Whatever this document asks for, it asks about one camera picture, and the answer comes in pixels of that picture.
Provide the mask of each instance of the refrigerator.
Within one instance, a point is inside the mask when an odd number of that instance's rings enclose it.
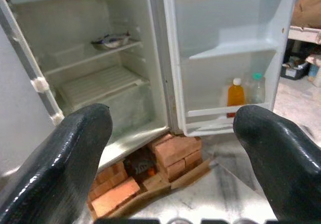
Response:
[[[38,106],[34,118],[50,122],[48,130],[88,104],[110,107],[113,134],[101,169],[167,131],[232,133],[233,118],[226,114],[241,107],[227,107],[233,78],[262,73],[265,101],[258,105],[272,110],[293,4],[1,0],[0,23],[28,76],[20,84],[32,88],[33,94],[26,91],[25,97]],[[91,44],[127,32],[129,41],[118,48],[97,50]]]

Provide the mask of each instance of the plastic bottle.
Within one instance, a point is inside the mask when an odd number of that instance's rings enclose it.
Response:
[[[262,103],[265,100],[265,78],[262,76],[262,73],[258,72],[254,72],[252,78],[251,96],[248,103]]]
[[[228,92],[227,106],[238,106],[245,104],[244,90],[241,86],[242,80],[240,78],[233,79],[233,85],[230,86]],[[235,113],[227,113],[228,118],[233,118]]]

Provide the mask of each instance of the concrete floor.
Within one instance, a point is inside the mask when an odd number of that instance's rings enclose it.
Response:
[[[308,129],[321,147],[321,87],[314,86],[307,76],[296,81],[280,78],[273,111]]]

